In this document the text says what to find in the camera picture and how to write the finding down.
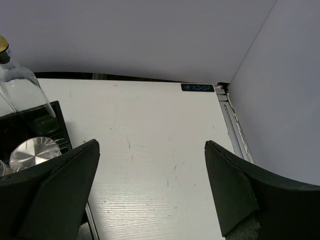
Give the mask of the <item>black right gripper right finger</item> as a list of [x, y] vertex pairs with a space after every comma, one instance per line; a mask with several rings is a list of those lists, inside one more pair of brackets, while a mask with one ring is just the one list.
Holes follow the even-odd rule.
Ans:
[[289, 179], [205, 143], [220, 231], [227, 240], [317, 240], [320, 188]]

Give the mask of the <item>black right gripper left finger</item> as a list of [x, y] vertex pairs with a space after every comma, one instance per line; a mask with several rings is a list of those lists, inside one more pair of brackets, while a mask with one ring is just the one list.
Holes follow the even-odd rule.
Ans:
[[0, 178], [2, 240], [74, 240], [100, 159], [92, 139], [28, 169]]

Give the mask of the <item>clear jar silver lid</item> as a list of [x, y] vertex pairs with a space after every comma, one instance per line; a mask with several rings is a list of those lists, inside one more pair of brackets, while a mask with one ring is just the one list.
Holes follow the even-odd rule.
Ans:
[[9, 166], [19, 172], [60, 156], [58, 144], [48, 137], [30, 138], [17, 146], [10, 154]]

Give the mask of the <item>square glass bottle dark contents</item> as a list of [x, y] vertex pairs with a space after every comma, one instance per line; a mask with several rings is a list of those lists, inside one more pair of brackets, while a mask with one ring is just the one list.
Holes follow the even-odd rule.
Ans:
[[11, 56], [9, 43], [4, 36], [0, 37], [0, 89], [4, 99], [22, 118], [29, 110], [38, 107], [45, 109], [46, 116], [56, 118], [37, 77]]

